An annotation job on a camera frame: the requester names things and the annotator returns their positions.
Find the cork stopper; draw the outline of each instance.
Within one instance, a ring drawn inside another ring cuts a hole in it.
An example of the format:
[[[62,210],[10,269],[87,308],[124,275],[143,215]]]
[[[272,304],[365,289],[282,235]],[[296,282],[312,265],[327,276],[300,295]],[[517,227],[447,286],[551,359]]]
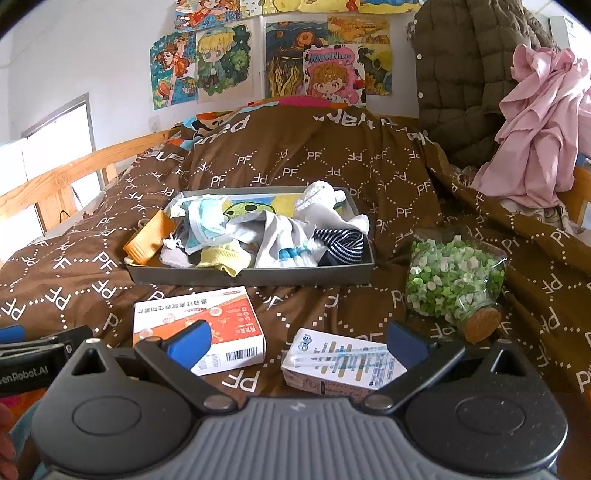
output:
[[[470,343],[481,342],[492,334],[501,323],[501,312],[494,307],[483,307],[468,318],[463,325],[463,333]]]

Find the hand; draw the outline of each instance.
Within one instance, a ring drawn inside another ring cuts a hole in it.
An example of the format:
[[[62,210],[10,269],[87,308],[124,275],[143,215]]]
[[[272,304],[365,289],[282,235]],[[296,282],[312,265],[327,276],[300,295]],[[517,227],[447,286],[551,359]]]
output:
[[[18,480],[18,470],[14,463],[16,451],[8,429],[14,423],[12,412],[4,403],[0,403],[0,478]]]

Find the bed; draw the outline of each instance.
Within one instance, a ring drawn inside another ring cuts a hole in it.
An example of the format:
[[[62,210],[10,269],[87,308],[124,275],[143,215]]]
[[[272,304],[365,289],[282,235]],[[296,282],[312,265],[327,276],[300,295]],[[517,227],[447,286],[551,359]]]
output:
[[[59,211],[67,211],[71,182],[97,170],[113,181],[92,213],[62,235],[20,250],[2,267],[0,327],[17,322],[33,339],[87,324],[108,344],[126,344],[136,301],[197,291],[131,281],[123,245],[139,221],[182,190],[326,180],[348,187],[370,218],[376,251],[371,283],[249,288],[267,340],[265,362],[206,379],[238,401],[289,394],[281,354],[301,327],[377,342],[389,321],[431,338],[455,335],[445,322],[406,314],[403,292],[413,230],[461,223],[508,253],[506,318],[494,337],[522,347],[567,411],[571,432],[560,458],[563,477],[589,478],[589,247],[466,187],[443,150],[416,129],[415,119],[287,98],[226,114],[211,132],[196,128],[196,120],[98,151],[0,197],[0,220],[34,204],[44,205],[42,215],[51,219],[57,212],[59,218]],[[132,168],[117,177],[113,164],[132,155],[138,155]],[[562,200],[581,222],[591,200],[589,171],[577,169]]]

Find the brown puffer jacket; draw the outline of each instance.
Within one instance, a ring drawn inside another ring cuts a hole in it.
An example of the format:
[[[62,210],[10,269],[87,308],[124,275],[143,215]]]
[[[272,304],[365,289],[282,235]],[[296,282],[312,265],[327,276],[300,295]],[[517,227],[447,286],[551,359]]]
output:
[[[415,18],[421,126],[452,163],[479,167],[498,147],[515,47],[554,42],[520,0],[428,0]]]

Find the pink cloth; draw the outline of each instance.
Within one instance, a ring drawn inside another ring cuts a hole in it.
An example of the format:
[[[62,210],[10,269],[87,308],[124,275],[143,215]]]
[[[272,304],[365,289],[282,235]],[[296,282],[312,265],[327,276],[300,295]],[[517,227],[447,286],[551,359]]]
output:
[[[573,186],[577,152],[591,156],[591,78],[586,60],[565,49],[518,45],[511,73],[519,82],[500,103],[500,143],[472,187],[529,208],[558,205]]]

